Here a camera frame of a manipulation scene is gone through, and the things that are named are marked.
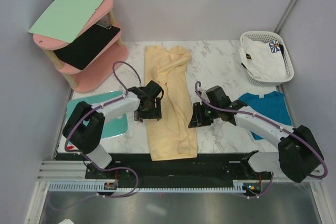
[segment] shelf leg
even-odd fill
[[[65,65],[65,63],[61,60],[59,60],[54,53],[54,51],[51,50],[43,50],[43,52],[49,57],[49,59],[53,62],[55,65],[55,68],[62,69]]]
[[[65,65],[65,63],[57,58],[54,51],[52,50],[43,50],[44,53],[48,56],[48,58],[53,62],[55,68],[62,69]],[[72,89],[75,89],[78,87],[78,83],[75,80],[75,76],[69,75],[69,74],[62,74],[64,78],[68,81]]]
[[[114,25],[117,23],[117,21],[116,21],[116,19],[115,19],[115,17],[114,17],[114,14],[113,14],[112,10],[109,11],[109,13],[107,13],[107,16],[109,17],[109,20],[110,20],[111,25],[114,26]],[[123,46],[121,37],[119,37],[119,39],[117,40],[117,45],[118,45],[119,47],[122,47],[122,46]]]
[[[78,83],[77,83],[74,75],[70,75],[70,74],[62,74],[62,75],[68,81],[68,83],[70,84],[70,87],[72,89],[78,88]]]

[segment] white marble surface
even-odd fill
[[[240,65],[239,40],[152,41],[126,42],[125,44],[129,50],[127,62],[136,68],[142,78],[145,46],[161,45],[171,48],[179,45],[188,48],[192,53],[192,58],[187,65],[186,79],[192,103],[199,101],[194,92],[197,80],[202,83],[204,89],[215,85],[222,86],[231,100],[239,98],[246,92],[266,94],[275,90],[275,87],[257,87],[249,84],[246,73]],[[118,68],[117,75],[127,87],[138,85],[136,75],[128,66],[122,65]],[[74,92],[72,98],[82,98],[115,90],[122,90],[122,86],[114,76],[110,76],[95,91],[86,94]],[[128,131],[120,136],[102,139],[102,145],[111,153],[148,153],[145,122],[134,121],[133,113],[128,113],[127,118]],[[265,140],[254,140],[249,131],[219,119],[211,126],[197,128],[197,141],[199,153],[276,151],[275,147]],[[65,139],[62,138],[58,152],[64,152],[64,142]]]

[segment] metal floor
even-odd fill
[[[92,193],[49,192],[56,208],[66,207]],[[231,194],[138,193],[128,198],[94,197],[61,212],[45,206],[44,220],[56,224],[134,223],[321,223],[309,184],[273,184],[259,199]]]

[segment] white basket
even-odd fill
[[[294,76],[293,65],[292,65],[292,62],[290,61],[289,54],[286,49],[285,43],[279,35],[277,35],[276,33],[272,33],[270,31],[247,31],[241,35],[240,43],[243,42],[243,37],[245,36],[251,40],[257,40],[263,43],[268,43],[268,42],[271,42],[277,39],[284,46],[284,53],[283,53],[284,59],[283,60],[285,61],[287,78],[279,82],[269,82],[269,81],[264,81],[263,79],[254,79],[250,75],[250,73],[246,71],[248,81],[251,84],[256,85],[256,86],[263,86],[263,87],[278,86],[286,81],[290,81],[293,78]]]

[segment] cable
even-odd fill
[[[163,89],[162,89],[160,100],[162,100],[162,98],[163,98],[163,94],[164,94],[164,91],[163,91]]]
[[[261,174],[259,173],[259,182],[258,182],[257,186],[261,185],[261,181],[262,181],[262,177],[261,177]]]
[[[274,173],[272,173],[272,175],[271,175],[271,179],[269,180],[269,183],[267,184],[265,190],[264,190],[264,191],[261,191],[260,194],[258,194],[258,195],[256,195],[256,196],[249,196],[249,198],[254,199],[254,198],[260,197],[260,196],[262,196],[263,194],[265,194],[265,193],[268,191],[268,189],[270,188],[270,186],[271,186],[271,184],[272,184],[272,182],[273,182],[273,178],[274,178]]]
[[[124,62],[124,61],[116,61],[116,62],[113,64],[113,66],[112,66],[113,74],[114,74],[114,76],[116,77],[117,81],[118,81],[118,82],[123,86],[123,88],[125,89],[125,95],[124,95],[124,96],[121,96],[121,97],[118,97],[118,98],[116,98],[116,99],[114,99],[114,100],[111,100],[111,101],[109,101],[109,102],[104,103],[104,106],[109,105],[109,104],[112,104],[112,103],[117,102],[117,101],[120,101],[120,100],[124,99],[125,97],[127,97],[127,95],[128,95],[128,90],[127,90],[126,85],[119,79],[119,77],[118,77],[117,74],[116,74],[116,64],[125,64],[125,65],[129,66],[129,67],[135,72],[135,74],[137,75],[138,80],[139,80],[139,83],[140,83],[140,85],[141,85],[141,78],[140,78],[138,72],[137,72],[137,71],[136,71],[136,70],[135,70],[129,63]],[[85,115],[84,115],[84,116],[83,116],[83,117],[76,123],[76,125],[75,125],[75,126],[73,127],[73,129],[70,131],[70,133],[69,133],[69,135],[68,135],[68,137],[67,137],[67,139],[66,139],[66,141],[65,141],[64,149],[65,149],[66,152],[78,152],[77,150],[69,150],[69,149],[68,149],[69,141],[70,141],[72,135],[74,134],[74,132],[76,131],[76,129],[79,127],[79,125],[81,125],[81,123],[82,123],[82,122],[83,122],[89,115],[91,115],[94,111],[96,111],[96,110],[98,110],[98,109],[100,109],[100,108],[102,108],[101,105],[99,105],[99,106],[93,108],[93,109],[90,110],[88,113],[86,113],[86,114],[85,114]],[[130,172],[132,172],[132,173],[135,175],[135,178],[136,178],[137,181],[136,181],[136,183],[135,183],[135,187],[134,187],[131,191],[129,191],[128,193],[123,194],[123,195],[115,195],[115,196],[111,195],[111,196],[105,196],[105,197],[108,197],[108,198],[122,198],[122,197],[127,197],[127,196],[132,195],[133,192],[137,189],[138,184],[139,184],[139,177],[138,177],[138,175],[136,174],[136,172],[135,172],[133,169],[131,169],[131,168],[129,168],[129,167],[116,167],[116,168],[111,168],[111,169],[102,169],[102,168],[100,168],[98,165],[96,165],[96,164],[95,164],[95,163],[94,163],[94,162],[93,162],[87,155],[85,155],[84,153],[81,153],[81,154],[82,154],[83,157],[85,157],[88,161],[90,161],[90,162],[92,163],[92,165],[93,165],[96,169],[98,169],[98,170],[100,170],[100,171],[102,171],[102,172],[111,172],[111,171],[113,171],[113,170],[125,169],[125,170],[129,170]]]
[[[249,188],[248,190],[249,190],[252,194],[254,194],[254,195],[258,195],[258,196],[259,196],[259,195],[261,194],[262,190],[263,190],[263,189],[262,189],[262,188],[263,188],[262,186],[263,186],[263,185],[260,184],[260,193],[255,193],[255,192],[252,191],[250,188]]]
[[[258,114],[253,114],[251,112],[247,112],[247,111],[241,111],[241,110],[228,110],[228,109],[221,109],[221,108],[218,108],[218,107],[215,107],[213,105],[211,105],[210,103],[208,103],[203,97],[202,95],[199,93],[198,91],[198,87],[201,86],[201,82],[200,81],[196,81],[195,83],[195,93],[198,95],[198,97],[201,99],[201,101],[208,105],[210,108],[214,109],[214,110],[218,110],[218,111],[223,111],[223,112],[229,112],[229,113],[241,113],[241,114],[245,114],[245,115],[252,115],[252,116],[255,116],[269,124],[271,124],[272,126],[274,126],[275,128],[277,129],[280,129],[280,125],[267,119],[266,117],[264,116],[261,116],[261,115],[258,115]],[[306,141],[304,141],[302,138],[300,138],[299,136],[296,136],[294,133],[286,130],[286,129],[282,129],[283,132],[287,133],[288,135],[296,138],[301,144],[303,144],[305,147],[307,147],[316,157],[317,159],[319,160],[319,162],[322,164],[323,166],[323,169],[324,169],[324,173],[322,175],[313,175],[313,174],[310,174],[308,176],[310,177],[313,177],[313,178],[325,178],[328,174],[328,168],[327,168],[327,165],[326,163],[324,162],[323,158],[317,153],[317,151],[314,150],[313,147],[311,147]]]
[[[116,62],[113,64],[113,66],[112,66],[113,74],[114,74],[114,76],[116,77],[117,81],[118,81],[118,82],[123,86],[123,88],[125,89],[125,95],[124,95],[124,97],[127,97],[127,95],[128,95],[127,87],[126,87],[125,84],[119,79],[119,77],[118,77],[117,74],[116,74],[116,64],[119,64],[119,63],[122,63],[122,64],[125,64],[125,65],[129,66],[129,67],[135,72],[135,74],[137,75],[140,84],[141,84],[141,78],[140,78],[138,72],[137,72],[137,71],[136,71],[130,64],[128,64],[127,62],[124,62],[124,61],[116,61]],[[104,103],[104,106],[109,105],[109,104],[112,104],[112,103],[117,102],[117,101],[120,101],[120,100],[124,99],[124,97],[121,96],[121,97],[118,97],[118,98],[116,98],[116,99],[114,99],[114,100],[112,100],[112,101],[106,102],[106,103]],[[86,113],[86,114],[85,114],[85,115],[84,115],[84,116],[83,116],[83,117],[82,117],[82,118],[75,124],[75,126],[74,126],[74,127],[72,128],[72,130],[70,131],[70,133],[69,133],[69,135],[68,135],[68,137],[67,137],[67,139],[66,139],[66,141],[65,141],[65,144],[64,144],[64,146],[65,146],[64,148],[65,148],[65,151],[66,151],[66,152],[78,152],[77,150],[69,150],[69,149],[68,149],[69,141],[70,141],[72,135],[74,134],[74,132],[76,131],[76,129],[79,127],[79,125],[80,125],[80,124],[81,124],[81,123],[82,123],[82,122],[83,122],[89,115],[91,115],[94,111],[96,111],[96,110],[98,110],[98,109],[100,109],[100,108],[102,108],[101,105],[99,105],[99,106],[93,108],[93,109],[90,110],[88,113]]]
[[[56,208],[56,207],[54,207],[54,206],[51,205],[51,202],[50,202],[50,196],[49,196],[49,198],[48,198],[48,206],[49,206],[53,211],[56,211],[56,212],[62,212],[62,211],[65,211],[65,210],[67,210],[67,209],[69,209],[69,208],[71,208],[71,207],[73,207],[73,206],[75,206],[75,205],[77,205],[77,204],[83,202],[84,200],[90,199],[90,198],[92,198],[92,197],[97,197],[97,194],[90,194],[89,196],[86,196],[86,197],[84,197],[83,199],[80,199],[79,201],[77,201],[77,202],[71,204],[70,206],[63,207],[63,208]]]
[[[88,165],[85,164],[85,158],[83,158],[83,164],[85,165],[86,168],[88,168]]]

